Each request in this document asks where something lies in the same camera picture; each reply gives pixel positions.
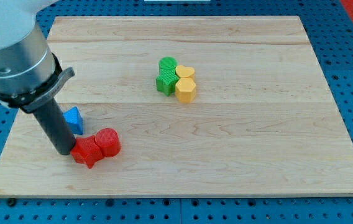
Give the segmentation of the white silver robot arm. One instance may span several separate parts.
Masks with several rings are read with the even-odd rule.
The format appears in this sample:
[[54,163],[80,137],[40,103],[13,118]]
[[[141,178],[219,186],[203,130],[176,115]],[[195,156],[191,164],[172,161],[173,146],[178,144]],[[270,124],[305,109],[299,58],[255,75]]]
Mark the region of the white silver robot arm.
[[54,73],[55,59],[36,15],[55,1],[0,0],[0,93],[28,93]]

